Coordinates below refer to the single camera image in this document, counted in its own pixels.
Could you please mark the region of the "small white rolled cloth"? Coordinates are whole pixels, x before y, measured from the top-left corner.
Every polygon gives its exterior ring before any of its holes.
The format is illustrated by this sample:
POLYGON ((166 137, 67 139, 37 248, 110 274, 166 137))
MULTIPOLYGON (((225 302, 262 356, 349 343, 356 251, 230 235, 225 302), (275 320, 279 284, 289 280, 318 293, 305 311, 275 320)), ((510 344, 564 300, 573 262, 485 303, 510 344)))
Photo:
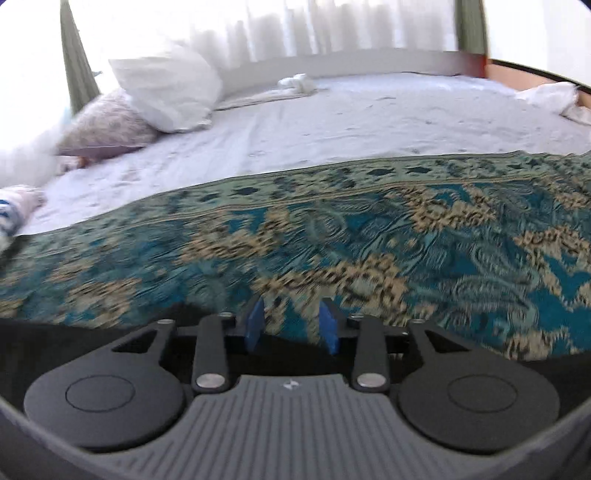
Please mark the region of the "small white rolled cloth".
POLYGON ((317 90, 315 81, 306 73, 295 74, 294 76, 280 79, 277 85, 283 90, 289 90, 290 93, 298 95, 311 95, 317 90))

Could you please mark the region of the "green drape left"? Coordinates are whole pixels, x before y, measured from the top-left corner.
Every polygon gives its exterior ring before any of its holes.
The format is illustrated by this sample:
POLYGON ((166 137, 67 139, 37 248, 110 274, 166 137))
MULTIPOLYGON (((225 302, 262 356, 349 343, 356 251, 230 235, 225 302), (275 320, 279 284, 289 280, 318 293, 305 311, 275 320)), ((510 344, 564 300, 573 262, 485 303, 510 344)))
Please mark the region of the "green drape left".
POLYGON ((70 4, 60 2, 60 31, 71 114, 78 114, 99 95, 70 4))

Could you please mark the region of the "white sheer curtain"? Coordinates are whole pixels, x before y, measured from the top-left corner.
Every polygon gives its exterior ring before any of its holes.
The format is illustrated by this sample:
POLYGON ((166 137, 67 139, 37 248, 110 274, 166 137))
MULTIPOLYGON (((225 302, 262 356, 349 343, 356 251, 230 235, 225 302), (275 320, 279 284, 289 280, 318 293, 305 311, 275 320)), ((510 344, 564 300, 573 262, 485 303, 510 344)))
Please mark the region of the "white sheer curtain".
POLYGON ((453 1, 81 0, 70 4, 101 85, 111 61, 187 45, 218 70, 274 58, 402 48, 457 51, 453 1))

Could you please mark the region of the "green drape right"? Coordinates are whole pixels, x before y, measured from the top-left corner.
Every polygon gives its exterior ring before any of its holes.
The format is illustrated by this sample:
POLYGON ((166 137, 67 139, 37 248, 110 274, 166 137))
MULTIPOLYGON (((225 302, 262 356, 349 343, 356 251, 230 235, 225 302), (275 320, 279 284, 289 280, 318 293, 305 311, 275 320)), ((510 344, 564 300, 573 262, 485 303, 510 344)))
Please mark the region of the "green drape right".
POLYGON ((488 55, 488 36, 482 0, 456 0, 455 26, 460 51, 488 55))

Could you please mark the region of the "white patterned cushion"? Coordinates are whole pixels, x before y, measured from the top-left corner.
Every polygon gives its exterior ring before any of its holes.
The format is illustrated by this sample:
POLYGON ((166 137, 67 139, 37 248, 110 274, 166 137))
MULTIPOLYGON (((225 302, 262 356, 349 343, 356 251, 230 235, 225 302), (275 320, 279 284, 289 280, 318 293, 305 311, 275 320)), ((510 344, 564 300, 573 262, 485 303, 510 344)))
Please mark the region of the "white patterned cushion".
POLYGON ((42 190, 29 185, 13 185, 1 189, 0 249, 7 250, 14 237, 27 223, 36 209, 43 206, 46 197, 42 190))

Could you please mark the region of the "floral grey pillow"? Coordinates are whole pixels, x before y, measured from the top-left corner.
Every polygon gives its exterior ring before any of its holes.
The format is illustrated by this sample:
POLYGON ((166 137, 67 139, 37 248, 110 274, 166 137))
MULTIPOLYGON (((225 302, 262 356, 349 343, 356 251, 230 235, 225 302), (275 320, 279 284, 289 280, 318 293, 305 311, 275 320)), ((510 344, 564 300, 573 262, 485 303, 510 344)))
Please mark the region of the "floral grey pillow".
POLYGON ((102 160, 144 148, 158 136, 119 91, 99 95, 76 114, 63 131, 56 153, 102 160))

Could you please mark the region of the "teal paisley bedspread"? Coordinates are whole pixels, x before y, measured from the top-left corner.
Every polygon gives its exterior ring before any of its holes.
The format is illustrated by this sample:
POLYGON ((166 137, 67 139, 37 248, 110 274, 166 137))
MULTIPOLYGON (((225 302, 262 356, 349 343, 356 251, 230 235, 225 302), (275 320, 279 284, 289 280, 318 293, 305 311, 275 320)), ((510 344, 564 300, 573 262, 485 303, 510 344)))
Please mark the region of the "teal paisley bedspread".
POLYGON ((267 330, 318 340, 318 303, 430 321, 512 359, 590 347, 590 158, 368 159, 157 194, 1 260, 8 319, 145 324, 263 296, 267 330))

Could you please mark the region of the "wooden bed frame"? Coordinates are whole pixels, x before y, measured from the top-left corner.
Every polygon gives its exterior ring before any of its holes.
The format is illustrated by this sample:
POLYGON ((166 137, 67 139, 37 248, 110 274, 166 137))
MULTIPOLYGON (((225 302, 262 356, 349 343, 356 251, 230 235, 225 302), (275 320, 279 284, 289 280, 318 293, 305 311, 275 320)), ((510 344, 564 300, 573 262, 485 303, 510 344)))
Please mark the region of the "wooden bed frame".
POLYGON ((485 69, 487 78, 515 90, 526 90, 542 84, 569 82, 580 91, 591 94, 590 87, 560 75, 511 62, 489 59, 485 69))

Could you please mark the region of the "white crumpled cloth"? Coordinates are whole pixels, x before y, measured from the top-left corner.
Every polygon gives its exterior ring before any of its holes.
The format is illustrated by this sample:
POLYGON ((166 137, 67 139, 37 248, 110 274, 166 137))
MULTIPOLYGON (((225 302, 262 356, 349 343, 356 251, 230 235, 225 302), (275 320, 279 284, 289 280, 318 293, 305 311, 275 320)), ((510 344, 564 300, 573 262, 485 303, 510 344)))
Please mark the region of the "white crumpled cloth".
POLYGON ((518 91, 518 100, 560 115, 582 125, 590 125, 590 109, 579 104, 578 87, 570 82, 547 83, 518 91))

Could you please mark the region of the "green drape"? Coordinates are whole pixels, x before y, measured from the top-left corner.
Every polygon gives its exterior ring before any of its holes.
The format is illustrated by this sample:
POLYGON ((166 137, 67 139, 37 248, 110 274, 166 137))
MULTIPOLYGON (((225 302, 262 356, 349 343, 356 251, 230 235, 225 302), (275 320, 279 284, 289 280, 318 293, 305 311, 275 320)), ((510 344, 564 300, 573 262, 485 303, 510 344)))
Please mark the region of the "green drape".
POLYGON ((99 95, 70 4, 60 2, 60 31, 71 114, 78 114, 99 95))
POLYGON ((482 0, 456 0, 455 26, 460 51, 488 55, 488 36, 482 0))

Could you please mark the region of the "white pillow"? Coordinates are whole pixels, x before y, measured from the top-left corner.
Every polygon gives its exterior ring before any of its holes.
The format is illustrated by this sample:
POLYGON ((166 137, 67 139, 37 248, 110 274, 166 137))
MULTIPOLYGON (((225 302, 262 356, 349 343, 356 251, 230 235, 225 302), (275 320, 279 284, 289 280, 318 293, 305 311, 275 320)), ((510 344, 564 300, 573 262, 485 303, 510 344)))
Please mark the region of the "white pillow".
POLYGON ((110 62, 130 106, 163 133, 184 133, 211 126, 221 98, 222 80, 197 51, 175 44, 162 53, 110 62))

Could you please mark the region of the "white bed sheet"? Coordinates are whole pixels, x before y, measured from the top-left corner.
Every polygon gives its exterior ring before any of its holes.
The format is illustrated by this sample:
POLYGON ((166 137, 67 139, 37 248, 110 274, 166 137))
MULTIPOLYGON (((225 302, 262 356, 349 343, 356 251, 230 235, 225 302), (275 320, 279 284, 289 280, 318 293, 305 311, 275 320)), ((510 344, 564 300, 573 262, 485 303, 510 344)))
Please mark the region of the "white bed sheet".
POLYGON ((314 95, 221 111, 211 127, 50 181, 27 234, 64 228, 156 193, 229 177, 379 157, 581 154, 588 127, 497 82, 388 74, 322 79, 314 95))

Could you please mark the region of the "black pants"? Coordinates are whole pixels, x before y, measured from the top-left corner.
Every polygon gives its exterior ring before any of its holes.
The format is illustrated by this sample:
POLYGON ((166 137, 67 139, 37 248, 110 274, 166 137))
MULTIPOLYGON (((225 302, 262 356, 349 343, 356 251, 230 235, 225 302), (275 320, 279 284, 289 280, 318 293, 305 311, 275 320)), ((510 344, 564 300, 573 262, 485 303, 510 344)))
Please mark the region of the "black pants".
MULTIPOLYGON (((176 303, 163 309, 148 310, 147 324, 171 319, 178 327, 196 325, 198 320, 212 314, 197 305, 176 303)), ((104 345, 140 329, 140 326, 86 328, 64 324, 21 323, 1 318, 1 397, 20 412, 24 412, 24 398, 29 386, 44 373, 90 353, 104 345)), ((184 399, 190 403, 194 394, 190 387, 195 339, 173 336, 166 347, 160 365, 181 383, 184 399)), ((228 352, 230 382, 240 374, 256 373, 260 360, 247 352, 242 338, 225 340, 228 352)))

